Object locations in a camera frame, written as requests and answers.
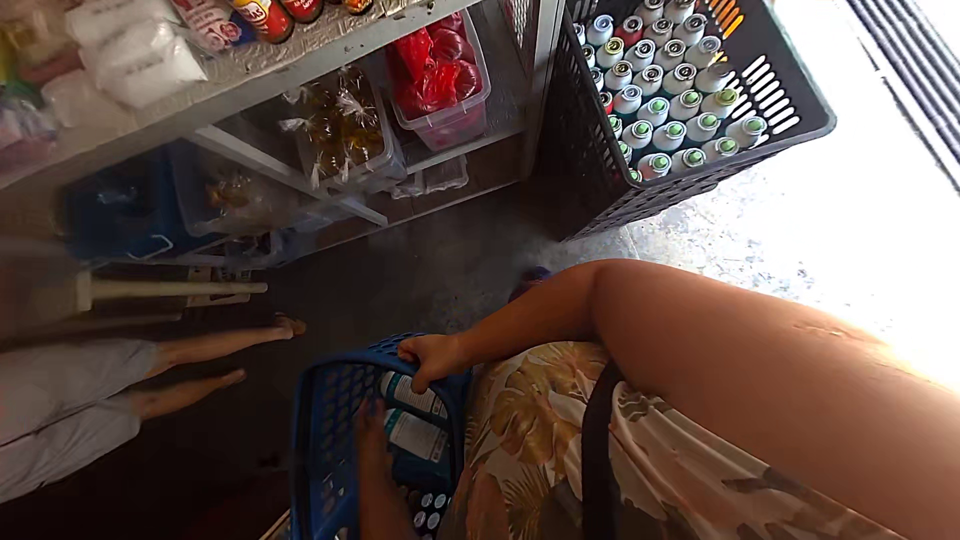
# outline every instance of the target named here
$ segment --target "blue container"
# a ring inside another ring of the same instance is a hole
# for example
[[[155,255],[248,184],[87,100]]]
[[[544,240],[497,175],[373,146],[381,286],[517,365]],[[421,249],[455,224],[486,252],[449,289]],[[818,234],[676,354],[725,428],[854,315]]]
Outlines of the blue container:
[[[291,531],[298,540],[327,540],[340,528],[357,530],[357,484],[354,467],[353,413],[364,398],[378,396],[387,371],[413,377],[417,367],[396,356],[400,341],[415,333],[394,335],[367,350],[329,356],[300,374],[294,399],[291,466]],[[434,381],[430,389],[444,402],[449,418],[441,426],[450,435],[450,482],[464,468],[464,411],[470,373]],[[426,418],[436,425],[436,418]],[[414,489],[417,486],[407,483]]]

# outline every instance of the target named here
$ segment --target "bottle label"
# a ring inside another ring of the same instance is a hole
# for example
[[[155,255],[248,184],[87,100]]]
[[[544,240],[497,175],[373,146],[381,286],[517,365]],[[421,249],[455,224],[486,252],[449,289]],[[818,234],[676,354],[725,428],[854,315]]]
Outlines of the bottle label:
[[[387,431],[387,440],[403,450],[440,463],[446,445],[446,431],[395,408],[388,411],[384,430]]]
[[[389,371],[380,379],[380,393],[423,412],[436,414],[446,420],[446,407],[440,396],[429,388],[422,394],[415,394],[413,383],[412,377]]]

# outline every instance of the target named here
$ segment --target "floral dress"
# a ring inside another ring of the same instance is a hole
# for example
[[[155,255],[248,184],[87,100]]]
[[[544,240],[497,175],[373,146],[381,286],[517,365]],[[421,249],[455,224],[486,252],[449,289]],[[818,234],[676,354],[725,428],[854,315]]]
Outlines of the floral dress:
[[[563,540],[581,530],[580,430],[610,361],[592,343],[540,345],[476,374],[467,459],[438,540]],[[626,382],[613,391],[618,538],[900,538],[788,479]]]

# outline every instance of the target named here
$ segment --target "shopping basket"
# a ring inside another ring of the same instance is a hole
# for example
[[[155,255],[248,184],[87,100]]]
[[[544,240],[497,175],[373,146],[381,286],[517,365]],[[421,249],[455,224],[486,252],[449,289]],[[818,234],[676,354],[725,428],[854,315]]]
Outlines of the shopping basket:
[[[415,333],[398,334],[366,350],[328,356],[300,375],[294,401],[291,474],[291,531],[299,540],[327,540],[341,528],[356,535],[357,483],[353,413],[364,398],[378,396],[381,376],[417,372],[399,359],[396,346]],[[430,384],[448,411],[450,482],[464,467],[464,408],[470,374]]]

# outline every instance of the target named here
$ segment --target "concrete floor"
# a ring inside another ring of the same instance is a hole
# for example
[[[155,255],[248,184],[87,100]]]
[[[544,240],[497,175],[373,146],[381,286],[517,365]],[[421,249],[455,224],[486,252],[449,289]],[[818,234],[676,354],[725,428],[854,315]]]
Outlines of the concrete floor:
[[[209,318],[224,324],[279,309],[302,317],[306,336],[166,374],[158,383],[237,365],[250,376],[144,425],[74,477],[0,506],[0,530],[181,538],[227,515],[243,531],[236,537],[255,538],[287,504],[276,472],[285,469],[304,367],[395,332],[466,328],[500,307],[533,264],[559,270],[627,257],[678,266],[836,313],[939,380],[960,382],[948,342],[960,304],[960,198],[832,2],[778,0],[777,11],[835,108],[832,135],[657,217],[583,240],[552,238],[545,224],[557,216],[528,183],[267,272],[267,295]],[[225,513],[231,497],[233,508],[239,499],[255,503]]]

